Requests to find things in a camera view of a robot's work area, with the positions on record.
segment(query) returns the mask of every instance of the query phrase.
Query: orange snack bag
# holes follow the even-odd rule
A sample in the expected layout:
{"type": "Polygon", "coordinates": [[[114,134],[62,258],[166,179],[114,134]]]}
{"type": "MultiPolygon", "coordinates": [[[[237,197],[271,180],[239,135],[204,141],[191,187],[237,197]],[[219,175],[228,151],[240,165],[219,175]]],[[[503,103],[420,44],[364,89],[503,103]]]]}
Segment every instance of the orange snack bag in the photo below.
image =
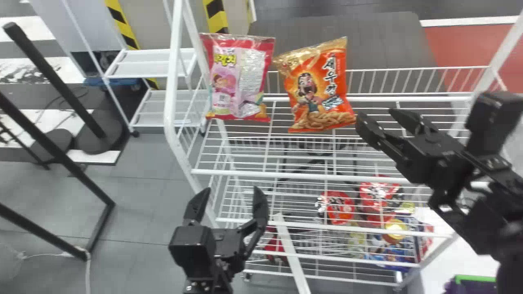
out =
{"type": "Polygon", "coordinates": [[[274,65],[285,77],[294,124],[289,132],[319,132],[356,122],[346,98],[347,37],[283,53],[274,65]]]}

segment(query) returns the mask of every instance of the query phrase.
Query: robotic arm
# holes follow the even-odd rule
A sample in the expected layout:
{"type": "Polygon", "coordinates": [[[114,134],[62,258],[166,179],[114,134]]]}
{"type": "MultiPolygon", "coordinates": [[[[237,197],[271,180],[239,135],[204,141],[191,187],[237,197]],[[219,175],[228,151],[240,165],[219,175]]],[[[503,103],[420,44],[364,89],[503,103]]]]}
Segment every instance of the robotic arm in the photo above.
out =
{"type": "Polygon", "coordinates": [[[387,133],[363,113],[356,120],[356,132],[393,159],[407,180],[433,189],[428,201],[432,210],[477,254],[490,254],[500,262],[500,294],[523,292],[523,178],[499,155],[522,111],[523,97],[482,93],[465,124],[471,132],[466,146],[412,111],[389,109],[412,138],[387,133]],[[482,177],[492,180],[488,190],[471,186],[482,177]],[[457,204],[464,188],[481,194],[469,211],[457,204]]]}
{"type": "Polygon", "coordinates": [[[184,222],[174,231],[169,251],[184,269],[185,294],[232,294],[231,281],[243,271],[269,219],[267,197],[254,187],[253,219],[236,229],[212,229],[201,225],[211,188],[196,194],[185,210],[184,222]],[[246,245],[243,239],[254,233],[246,245]]]}

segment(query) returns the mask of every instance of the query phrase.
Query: yellow and black striped post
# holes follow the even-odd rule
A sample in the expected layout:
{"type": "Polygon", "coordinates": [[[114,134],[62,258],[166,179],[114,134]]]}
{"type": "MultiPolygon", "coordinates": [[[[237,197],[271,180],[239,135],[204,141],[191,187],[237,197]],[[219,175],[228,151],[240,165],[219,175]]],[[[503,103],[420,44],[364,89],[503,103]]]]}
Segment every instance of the yellow and black striped post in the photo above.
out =
{"type": "MultiPolygon", "coordinates": [[[[125,14],[123,14],[122,6],[118,0],[105,0],[105,6],[109,9],[112,18],[115,20],[115,24],[120,34],[122,34],[123,40],[127,44],[130,50],[139,50],[138,40],[132,32],[131,26],[127,22],[125,14]]],[[[154,89],[158,89],[158,84],[155,78],[147,78],[147,83],[154,89]]]]}
{"type": "Polygon", "coordinates": [[[203,0],[209,32],[229,33],[227,15],[222,0],[203,0]]]}

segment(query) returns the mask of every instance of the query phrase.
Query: shrimp cracker bag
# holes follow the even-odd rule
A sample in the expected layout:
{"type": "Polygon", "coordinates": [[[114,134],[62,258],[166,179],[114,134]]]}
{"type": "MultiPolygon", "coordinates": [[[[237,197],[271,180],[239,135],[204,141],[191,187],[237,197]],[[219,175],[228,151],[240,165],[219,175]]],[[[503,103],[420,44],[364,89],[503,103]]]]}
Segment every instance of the shrimp cracker bag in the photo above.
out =
{"type": "Polygon", "coordinates": [[[274,38],[201,33],[209,59],[211,111],[207,118],[269,121],[263,100],[274,38]]]}
{"type": "Polygon", "coordinates": [[[347,37],[283,53],[274,65],[285,77],[294,124],[289,132],[319,132],[356,122],[346,98],[347,37]]]}

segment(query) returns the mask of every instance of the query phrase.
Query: red wall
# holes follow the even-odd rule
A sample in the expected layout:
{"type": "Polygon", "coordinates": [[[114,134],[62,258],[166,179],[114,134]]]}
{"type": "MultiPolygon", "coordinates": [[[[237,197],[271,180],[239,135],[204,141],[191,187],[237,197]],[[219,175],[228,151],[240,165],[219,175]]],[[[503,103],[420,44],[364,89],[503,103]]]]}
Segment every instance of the red wall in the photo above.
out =
{"type": "MultiPolygon", "coordinates": [[[[425,28],[428,43],[438,66],[488,65],[511,25],[454,26],[425,28]]],[[[457,81],[463,82],[464,74],[457,81]]],[[[523,93],[523,38],[500,70],[512,92],[523,93]]],[[[450,84],[450,76],[445,83],[450,84]]]]}

